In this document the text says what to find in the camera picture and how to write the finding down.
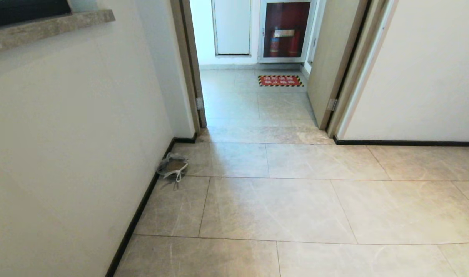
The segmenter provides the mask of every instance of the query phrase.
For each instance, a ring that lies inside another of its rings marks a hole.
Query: tile floor
[[[469,277],[469,148],[336,146],[305,87],[202,72],[208,129],[173,151],[118,277]]]

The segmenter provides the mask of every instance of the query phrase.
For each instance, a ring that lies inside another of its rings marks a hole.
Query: fire extinguisher
[[[290,57],[297,57],[298,48],[299,48],[299,30],[294,31],[294,36],[291,40],[291,46],[289,47],[289,56]]]
[[[270,57],[272,58],[279,56],[279,38],[275,37],[275,32],[278,29],[278,27],[275,27],[275,30],[272,32],[272,38],[270,39]]]

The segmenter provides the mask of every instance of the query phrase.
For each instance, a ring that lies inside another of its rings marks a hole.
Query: fire extinguisher cabinet
[[[316,0],[261,0],[259,63],[303,63]]]

